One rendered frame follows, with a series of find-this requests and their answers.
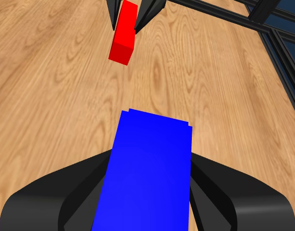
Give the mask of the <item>blue hollow socket block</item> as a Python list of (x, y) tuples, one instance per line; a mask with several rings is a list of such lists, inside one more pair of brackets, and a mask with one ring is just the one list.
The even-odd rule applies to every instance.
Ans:
[(91, 231), (188, 231), (192, 128), (122, 111)]

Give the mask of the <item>thin red peg bar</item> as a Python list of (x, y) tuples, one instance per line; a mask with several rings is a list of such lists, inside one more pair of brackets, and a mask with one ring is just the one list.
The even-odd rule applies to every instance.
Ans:
[(123, 0), (109, 53), (110, 60), (123, 65), (128, 65), (134, 50), (137, 8), (138, 5)]

